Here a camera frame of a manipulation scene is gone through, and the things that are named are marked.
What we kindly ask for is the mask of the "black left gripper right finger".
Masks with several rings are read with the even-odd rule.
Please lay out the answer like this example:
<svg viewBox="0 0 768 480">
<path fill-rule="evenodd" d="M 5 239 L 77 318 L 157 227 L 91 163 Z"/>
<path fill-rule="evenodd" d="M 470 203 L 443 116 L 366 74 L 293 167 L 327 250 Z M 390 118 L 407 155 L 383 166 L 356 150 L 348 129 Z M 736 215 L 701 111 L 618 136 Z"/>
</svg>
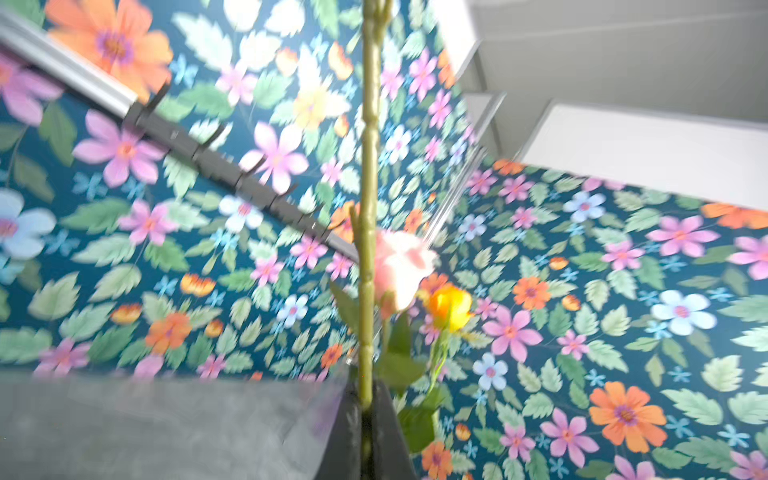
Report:
<svg viewBox="0 0 768 480">
<path fill-rule="evenodd" d="M 416 480 L 406 440 L 389 395 L 373 400 L 373 478 Z"/>
</svg>

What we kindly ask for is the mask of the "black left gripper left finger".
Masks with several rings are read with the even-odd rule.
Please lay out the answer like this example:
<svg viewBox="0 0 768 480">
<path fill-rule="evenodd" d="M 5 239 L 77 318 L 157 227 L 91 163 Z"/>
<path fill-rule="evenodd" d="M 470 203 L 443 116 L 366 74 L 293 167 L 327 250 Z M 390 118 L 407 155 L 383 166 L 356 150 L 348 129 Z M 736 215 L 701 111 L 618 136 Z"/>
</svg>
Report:
<svg viewBox="0 0 768 480">
<path fill-rule="evenodd" d="M 357 480 L 361 473 L 361 409 L 354 383 L 326 400 L 320 410 L 323 453 L 316 480 Z"/>
</svg>

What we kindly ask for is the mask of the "yellow rose stem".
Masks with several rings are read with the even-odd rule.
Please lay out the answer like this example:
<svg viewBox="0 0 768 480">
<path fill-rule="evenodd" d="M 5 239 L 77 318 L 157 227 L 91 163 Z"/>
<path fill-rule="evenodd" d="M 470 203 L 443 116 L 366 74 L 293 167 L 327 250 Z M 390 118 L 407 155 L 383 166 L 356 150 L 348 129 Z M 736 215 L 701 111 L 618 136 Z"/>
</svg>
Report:
<svg viewBox="0 0 768 480">
<path fill-rule="evenodd" d="M 436 332 L 429 351 L 428 388 L 420 403 L 406 406 L 398 413 L 399 426 L 411 455 L 420 453 L 435 439 L 437 412 L 442 404 L 439 377 L 450 357 L 451 340 L 460 335 L 472 318 L 471 307 L 471 295 L 453 285 L 444 285 L 428 298 L 426 309 Z"/>
</svg>

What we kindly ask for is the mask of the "pink rose stem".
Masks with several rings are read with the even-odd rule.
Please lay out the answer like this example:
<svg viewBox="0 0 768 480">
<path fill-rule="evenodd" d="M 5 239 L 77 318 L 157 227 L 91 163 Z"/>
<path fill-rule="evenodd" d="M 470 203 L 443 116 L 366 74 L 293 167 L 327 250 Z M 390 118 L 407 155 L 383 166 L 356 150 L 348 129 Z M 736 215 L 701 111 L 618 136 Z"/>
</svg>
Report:
<svg viewBox="0 0 768 480">
<path fill-rule="evenodd" d="M 378 157 L 380 146 L 379 104 L 381 50 L 388 24 L 392 19 L 390 1 L 368 0 L 363 3 L 363 100 L 362 180 L 358 208 L 350 209 L 354 246 L 359 258 L 358 297 L 353 299 L 342 289 L 332 286 L 340 307 L 340 316 L 351 322 L 358 339 L 357 366 L 352 372 L 361 409 L 361 473 L 360 479 L 373 478 L 373 400 L 375 395 L 390 395 L 387 385 L 375 378 L 374 310 L 376 205 Z"/>
</svg>

